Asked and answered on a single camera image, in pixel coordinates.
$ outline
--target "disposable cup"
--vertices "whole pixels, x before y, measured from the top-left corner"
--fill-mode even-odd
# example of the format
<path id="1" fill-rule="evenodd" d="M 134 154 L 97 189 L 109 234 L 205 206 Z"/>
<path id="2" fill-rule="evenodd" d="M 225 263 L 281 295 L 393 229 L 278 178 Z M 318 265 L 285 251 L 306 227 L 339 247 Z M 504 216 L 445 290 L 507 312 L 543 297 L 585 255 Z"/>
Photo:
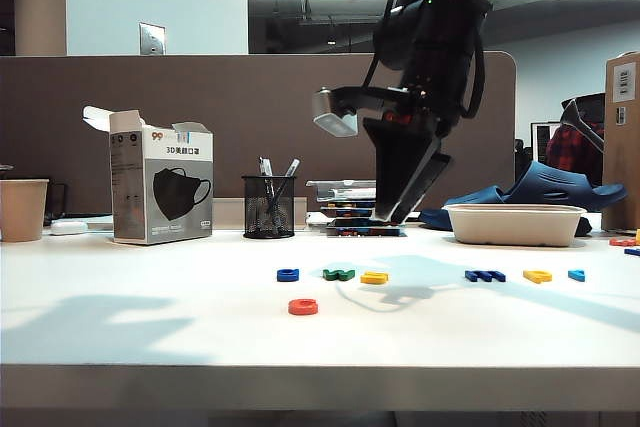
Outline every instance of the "disposable cup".
<path id="1" fill-rule="evenodd" d="M 0 233 L 3 242 L 42 238 L 47 179 L 0 180 Z"/>

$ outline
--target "electrical outlet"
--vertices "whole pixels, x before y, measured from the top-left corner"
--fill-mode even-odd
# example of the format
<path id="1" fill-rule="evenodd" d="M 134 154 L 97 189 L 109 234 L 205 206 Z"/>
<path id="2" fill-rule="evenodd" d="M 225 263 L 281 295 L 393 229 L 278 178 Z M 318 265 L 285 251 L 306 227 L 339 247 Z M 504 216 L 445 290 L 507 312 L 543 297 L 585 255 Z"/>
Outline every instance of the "electrical outlet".
<path id="1" fill-rule="evenodd" d="M 164 27 L 140 22 L 140 55 L 164 55 L 165 48 Z"/>

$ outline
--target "pen holder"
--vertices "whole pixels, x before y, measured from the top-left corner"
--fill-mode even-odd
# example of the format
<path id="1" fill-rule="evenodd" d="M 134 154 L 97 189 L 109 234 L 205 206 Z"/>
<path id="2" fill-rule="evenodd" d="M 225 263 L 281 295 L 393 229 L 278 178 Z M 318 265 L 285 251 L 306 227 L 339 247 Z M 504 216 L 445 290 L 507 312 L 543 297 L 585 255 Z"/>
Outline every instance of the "pen holder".
<path id="1" fill-rule="evenodd" d="M 244 236 L 281 239 L 293 232 L 295 177 L 251 176 L 244 179 Z"/>

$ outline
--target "shoe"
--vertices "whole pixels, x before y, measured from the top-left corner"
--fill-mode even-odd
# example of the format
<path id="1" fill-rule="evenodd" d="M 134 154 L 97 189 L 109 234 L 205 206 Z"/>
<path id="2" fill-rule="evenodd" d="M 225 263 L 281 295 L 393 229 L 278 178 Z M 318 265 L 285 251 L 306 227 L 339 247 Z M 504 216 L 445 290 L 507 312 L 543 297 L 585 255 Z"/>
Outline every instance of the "shoe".
<path id="1" fill-rule="evenodd" d="M 533 161 L 507 192 L 497 186 L 447 200 L 449 204 L 551 204 L 572 205 L 593 212 L 627 196 L 622 184 L 593 187 L 584 174 L 567 172 Z M 452 230 L 449 213 L 425 209 L 418 220 L 440 230 Z"/>

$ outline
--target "barcode label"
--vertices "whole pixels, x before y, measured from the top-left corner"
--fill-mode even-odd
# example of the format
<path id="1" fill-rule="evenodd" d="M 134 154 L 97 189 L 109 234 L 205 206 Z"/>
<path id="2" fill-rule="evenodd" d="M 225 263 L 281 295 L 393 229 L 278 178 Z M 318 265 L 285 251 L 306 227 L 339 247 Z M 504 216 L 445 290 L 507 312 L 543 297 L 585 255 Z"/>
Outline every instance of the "barcode label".
<path id="1" fill-rule="evenodd" d="M 189 143 L 189 132 L 176 132 L 178 134 L 178 143 L 179 144 L 188 144 Z"/>
<path id="2" fill-rule="evenodd" d="M 627 102 L 636 98 L 636 63 L 613 68 L 613 101 Z"/>

